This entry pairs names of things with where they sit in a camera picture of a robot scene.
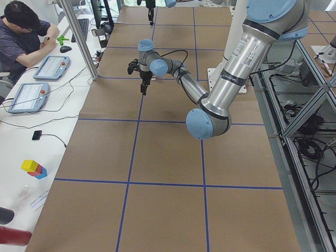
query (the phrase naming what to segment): hand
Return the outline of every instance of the hand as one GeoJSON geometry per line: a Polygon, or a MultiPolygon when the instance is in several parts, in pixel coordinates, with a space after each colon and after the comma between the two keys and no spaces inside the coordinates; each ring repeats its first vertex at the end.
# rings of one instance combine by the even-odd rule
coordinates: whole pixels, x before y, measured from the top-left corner
{"type": "Polygon", "coordinates": [[[47,47],[51,51],[56,47],[56,39],[55,38],[45,38],[42,44],[44,44],[42,48],[47,47]]]}

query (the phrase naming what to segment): table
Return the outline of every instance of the table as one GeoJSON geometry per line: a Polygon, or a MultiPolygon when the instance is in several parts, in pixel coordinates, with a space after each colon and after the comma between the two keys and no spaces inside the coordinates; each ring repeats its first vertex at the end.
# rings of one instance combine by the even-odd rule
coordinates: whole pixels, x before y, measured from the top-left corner
{"type": "MultiPolygon", "coordinates": [[[[92,15],[81,14],[78,18],[92,19],[92,15]]],[[[63,33],[67,26],[68,22],[64,18],[58,25],[60,34],[63,33]]],[[[91,55],[94,55],[96,50],[100,49],[100,46],[98,39],[93,37],[90,32],[92,28],[93,26],[90,25],[87,45],[91,55]]],[[[71,35],[72,31],[69,30],[65,37],[71,39],[71,35]]],[[[0,153],[0,160],[2,162],[0,166],[0,206],[15,211],[15,217],[9,224],[5,225],[7,227],[31,232],[34,230],[42,207],[34,210],[29,204],[50,189],[65,152],[64,145],[56,137],[42,136],[40,140],[32,141],[34,131],[42,130],[42,134],[54,134],[60,137],[65,143],[68,143],[77,122],[77,115],[90,89],[90,75],[88,70],[84,69],[86,67],[85,62],[78,45],[70,41],[64,41],[64,45],[71,46],[72,50],[61,54],[59,52],[60,45],[57,45],[49,55],[69,56],[71,59],[70,66],[59,81],[48,82],[52,92],[42,110],[59,110],[72,92],[62,109],[57,112],[39,112],[37,114],[9,114],[3,107],[0,108],[0,120],[31,128],[25,129],[0,123],[2,140],[2,150],[0,153]],[[72,80],[71,85],[67,83],[81,71],[81,75],[72,80]],[[42,180],[29,176],[21,170],[23,160],[35,160],[47,169],[48,176],[42,180]],[[16,202],[18,198],[22,198],[22,193],[29,195],[29,198],[22,200],[18,205],[16,202]]],[[[7,98],[13,98],[22,83],[35,82],[36,80],[33,79],[34,73],[35,70],[24,73],[7,98]]],[[[0,245],[1,252],[20,252],[24,250],[25,247],[0,245]]]]}
{"type": "Polygon", "coordinates": [[[90,88],[27,252],[300,251],[253,89],[232,103],[227,133],[199,141],[185,126],[195,106],[171,76],[143,97],[139,75],[127,74],[138,41],[149,38],[161,54],[186,49],[206,86],[229,10],[155,12],[151,27],[146,8],[121,10],[104,78],[90,88]]]}

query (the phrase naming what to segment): computer mouse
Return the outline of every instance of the computer mouse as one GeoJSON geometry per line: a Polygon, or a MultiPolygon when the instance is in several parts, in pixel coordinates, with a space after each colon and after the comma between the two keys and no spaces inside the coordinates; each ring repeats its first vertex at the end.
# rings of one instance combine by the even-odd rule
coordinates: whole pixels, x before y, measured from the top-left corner
{"type": "Polygon", "coordinates": [[[70,46],[61,46],[61,48],[59,49],[61,53],[66,53],[67,51],[70,51],[70,50],[72,50],[70,46]]]}

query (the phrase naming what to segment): dark shirt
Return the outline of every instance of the dark shirt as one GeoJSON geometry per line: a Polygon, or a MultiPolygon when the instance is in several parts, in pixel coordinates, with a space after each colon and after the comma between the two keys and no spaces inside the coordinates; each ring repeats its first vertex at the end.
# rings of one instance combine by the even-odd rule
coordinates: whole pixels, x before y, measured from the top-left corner
{"type": "Polygon", "coordinates": [[[40,49],[39,36],[46,36],[50,23],[41,22],[41,28],[31,33],[17,34],[8,28],[0,18],[0,64],[4,71],[10,72],[8,78],[16,83],[26,67],[16,61],[20,54],[30,54],[40,49]]]}

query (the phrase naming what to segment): man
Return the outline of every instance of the man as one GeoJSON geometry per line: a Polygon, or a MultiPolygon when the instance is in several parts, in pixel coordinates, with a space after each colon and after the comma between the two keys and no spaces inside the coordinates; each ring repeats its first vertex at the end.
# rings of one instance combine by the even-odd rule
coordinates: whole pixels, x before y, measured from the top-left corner
{"type": "Polygon", "coordinates": [[[56,25],[39,20],[36,13],[20,1],[12,1],[0,17],[0,66],[16,83],[22,73],[42,60],[56,47],[56,25]]]}

